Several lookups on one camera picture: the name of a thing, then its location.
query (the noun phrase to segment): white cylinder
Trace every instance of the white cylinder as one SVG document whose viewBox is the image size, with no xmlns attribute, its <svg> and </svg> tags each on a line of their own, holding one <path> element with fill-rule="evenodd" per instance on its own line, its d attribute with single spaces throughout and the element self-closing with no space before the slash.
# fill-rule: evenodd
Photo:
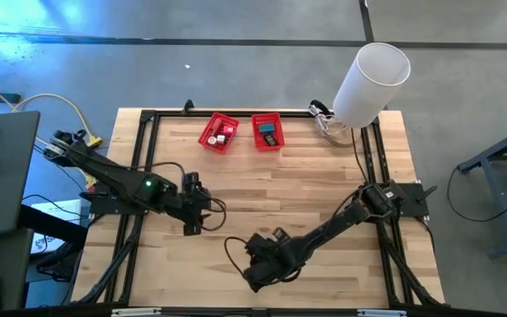
<svg viewBox="0 0 507 317">
<path fill-rule="evenodd" d="M 366 127 L 409 76 L 410 61 L 402 51 L 385 43 L 365 45 L 335 96 L 335 118 L 350 128 Z"/>
</svg>

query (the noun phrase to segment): white tube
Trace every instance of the white tube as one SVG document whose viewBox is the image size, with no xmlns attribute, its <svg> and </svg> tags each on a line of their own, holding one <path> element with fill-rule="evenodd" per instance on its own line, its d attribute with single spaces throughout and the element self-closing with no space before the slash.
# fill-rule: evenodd
<svg viewBox="0 0 507 317">
<path fill-rule="evenodd" d="M 402 51 L 385 43 L 365 45 L 335 96 L 335 118 L 350 128 L 368 126 L 409 76 L 410 61 Z"/>
</svg>

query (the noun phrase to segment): concrete floor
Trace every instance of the concrete floor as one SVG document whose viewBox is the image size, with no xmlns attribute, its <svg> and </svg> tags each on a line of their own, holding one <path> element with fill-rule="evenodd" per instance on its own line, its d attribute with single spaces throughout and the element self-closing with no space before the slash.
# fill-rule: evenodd
<svg viewBox="0 0 507 317">
<path fill-rule="evenodd" d="M 380 41 L 507 42 L 507 1 L 370 0 Z M 364 39 L 357 0 L 0 0 L 0 31 L 117 37 Z M 115 46 L 0 43 L 0 91 L 59 93 L 77 103 L 93 131 L 110 136 L 118 107 L 306 107 L 331 104 L 357 48 Z M 454 215 L 445 188 L 451 170 L 507 135 L 507 51 L 405 50 L 413 73 L 389 104 L 402 110 L 415 169 L 429 198 L 437 263 L 447 303 L 507 312 L 507 256 L 498 221 Z M 57 100 L 40 134 L 78 129 Z M 7 111 L 0 105 L 0 112 Z M 78 181 L 82 177 L 70 172 Z M 454 201 L 471 217 L 493 215 L 482 175 L 456 177 Z M 38 154 L 26 195 L 71 199 L 77 187 Z M 29 305 L 47 304 L 32 299 Z"/>
</svg>

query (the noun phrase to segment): red basket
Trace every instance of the red basket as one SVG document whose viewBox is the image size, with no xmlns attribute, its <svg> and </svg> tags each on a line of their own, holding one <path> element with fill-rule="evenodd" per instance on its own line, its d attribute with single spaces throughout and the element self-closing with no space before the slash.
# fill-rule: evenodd
<svg viewBox="0 0 507 317">
<path fill-rule="evenodd" d="M 213 124 L 217 119 L 221 120 L 220 126 L 218 127 L 217 131 L 213 130 Z M 236 132 L 238 131 L 238 120 L 232 119 L 229 116 L 226 116 L 224 114 L 220 113 L 214 113 L 212 114 L 212 117 L 210 117 L 210 121 L 205 127 L 204 131 L 201 134 L 201 137 L 199 137 L 199 144 L 204 146 L 205 148 L 215 151 L 216 153 L 224 154 L 226 150 L 228 149 L 228 146 L 230 145 L 230 142 L 236 136 Z M 234 131 L 232 132 L 231 136 L 228 137 L 228 141 L 224 144 L 214 144 L 210 145 L 207 141 L 209 140 L 209 137 L 215 136 L 217 132 L 222 131 L 223 127 L 233 127 Z"/>
<path fill-rule="evenodd" d="M 277 141 L 276 146 L 270 146 L 263 134 L 260 133 L 259 126 L 266 123 L 273 123 L 275 131 L 272 133 Z M 255 147 L 258 151 L 273 151 L 279 150 L 285 146 L 285 138 L 283 137 L 283 128 L 281 128 L 281 115 L 278 113 L 273 114 L 254 114 L 252 115 L 253 138 L 255 140 Z"/>
</svg>

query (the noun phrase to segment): small object in basket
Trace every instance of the small object in basket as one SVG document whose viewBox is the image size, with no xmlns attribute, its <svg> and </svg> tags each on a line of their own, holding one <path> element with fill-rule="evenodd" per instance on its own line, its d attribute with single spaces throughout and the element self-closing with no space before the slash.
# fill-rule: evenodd
<svg viewBox="0 0 507 317">
<path fill-rule="evenodd" d="M 273 135 L 270 134 L 270 133 L 266 134 L 265 136 L 263 136 L 263 138 L 269 144 L 269 146 L 276 146 L 276 145 L 278 145 L 277 144 L 277 140 L 275 140 L 275 138 L 273 137 Z"/>
<path fill-rule="evenodd" d="M 225 135 L 225 136 L 231 136 L 232 133 L 234 133 L 234 127 L 230 127 L 230 126 L 224 126 L 223 130 L 222 130 L 222 133 Z"/>
<path fill-rule="evenodd" d="M 222 119 L 216 118 L 214 123 L 212 123 L 212 132 L 210 132 L 211 136 L 214 136 L 220 130 L 221 124 L 222 124 Z"/>
<path fill-rule="evenodd" d="M 275 131 L 275 125 L 273 123 L 260 124 L 260 133 L 273 133 Z"/>
<path fill-rule="evenodd" d="M 209 140 L 207 141 L 210 145 L 214 145 L 217 143 L 217 139 L 213 136 L 209 137 Z"/>
</svg>

